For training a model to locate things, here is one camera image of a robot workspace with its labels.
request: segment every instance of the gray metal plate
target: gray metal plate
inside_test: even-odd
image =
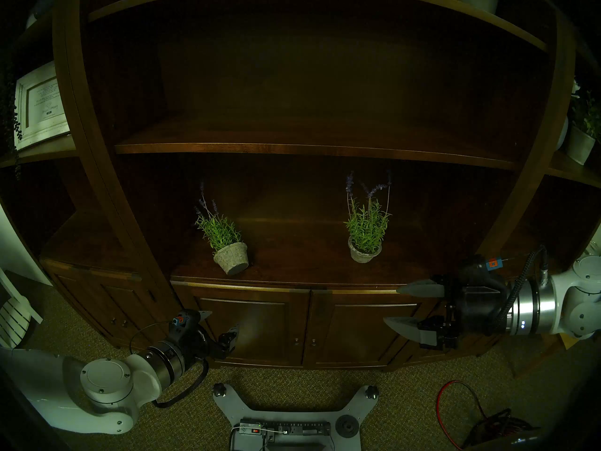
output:
[[[368,386],[362,386],[353,396],[353,399],[341,410],[331,412],[276,412],[276,411],[255,411],[249,408],[238,396],[232,386],[225,384],[225,396],[215,396],[215,404],[230,421],[233,426],[240,422],[253,422],[254,420],[262,422],[329,422],[332,425],[331,435],[323,436],[288,436],[276,434],[275,445],[286,444],[322,444],[327,451],[361,451],[361,431],[352,438],[343,438],[335,430],[336,420],[340,416],[353,416],[361,423],[377,404],[378,399],[368,399],[366,391]],[[232,449],[236,451],[259,451],[263,445],[263,437],[258,435],[240,435],[234,434]]]

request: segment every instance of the hanging plant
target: hanging plant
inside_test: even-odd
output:
[[[2,59],[0,67],[0,117],[2,125],[2,139],[5,144],[4,152],[11,152],[14,156],[14,175],[17,180],[21,177],[21,164],[19,151],[14,145],[14,133],[19,141],[23,138],[20,122],[17,121],[17,107],[14,105],[15,78],[13,64],[9,55]]]

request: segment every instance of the black knob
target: black knob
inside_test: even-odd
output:
[[[213,385],[213,395],[214,396],[225,396],[225,392],[227,391],[227,389],[225,388],[225,385],[223,383],[215,383]]]
[[[377,386],[368,386],[365,390],[365,397],[367,399],[377,399],[380,396],[380,392]]]

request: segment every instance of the wooden shelf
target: wooden shelf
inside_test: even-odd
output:
[[[391,158],[514,170],[517,163],[458,135],[377,121],[171,116],[115,145],[125,153],[276,153]]]
[[[31,163],[56,158],[77,156],[77,150],[71,134],[60,135],[19,151],[19,163]],[[9,152],[0,158],[0,168],[14,166],[14,154]]]
[[[136,271],[99,210],[78,210],[44,245],[40,258],[110,270]]]
[[[201,231],[173,270],[173,281],[197,278],[260,284],[398,286],[429,278],[444,269],[433,239],[417,226],[390,226],[382,252],[372,262],[350,257],[342,222],[236,221],[248,245],[249,267],[227,277],[213,261]]]
[[[120,11],[124,11],[126,9],[130,9],[133,7],[137,7],[140,5],[144,5],[146,3],[151,3],[159,0],[120,0],[114,3],[111,3],[107,6],[104,6],[98,10],[91,12],[88,15],[88,21],[93,22],[95,20],[101,19],[106,16],[110,16],[111,14],[118,13]],[[532,34],[526,32],[523,29],[513,25],[502,18],[495,16],[494,14],[487,13],[485,11],[476,9],[472,5],[463,3],[458,0],[417,0],[430,3],[435,6],[440,6],[443,8],[447,8],[453,10],[458,13],[466,14],[468,16],[472,16],[476,19],[480,19],[483,22],[487,22],[495,27],[503,29],[510,34],[515,35],[516,37],[523,39],[524,41],[534,45],[535,47],[541,49],[542,51],[547,51],[547,44],[542,42],[540,39],[536,38]]]
[[[546,174],[601,188],[601,176],[589,170],[586,166],[579,165],[572,158],[568,157],[568,155],[560,151],[553,154]]]

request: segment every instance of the lavender plant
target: lavender plant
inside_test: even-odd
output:
[[[378,251],[380,244],[384,240],[384,234],[388,227],[388,204],[390,202],[390,187],[392,185],[391,172],[388,170],[388,182],[378,184],[372,190],[369,190],[365,184],[359,181],[363,190],[367,194],[367,208],[365,204],[359,206],[358,201],[353,197],[353,172],[346,178],[346,202],[349,209],[349,221],[346,221],[346,227],[349,230],[351,243],[359,252],[365,254],[374,254]],[[378,191],[388,189],[386,199],[386,211],[374,194]]]
[[[235,242],[242,242],[242,235],[236,231],[236,225],[223,215],[219,215],[217,204],[212,200],[213,212],[208,209],[207,201],[204,198],[204,183],[200,184],[201,198],[198,200],[201,207],[207,213],[204,216],[203,211],[196,207],[198,219],[196,225],[198,229],[204,232],[204,238],[208,240],[211,248],[214,249],[213,255],[223,249],[223,247]]]

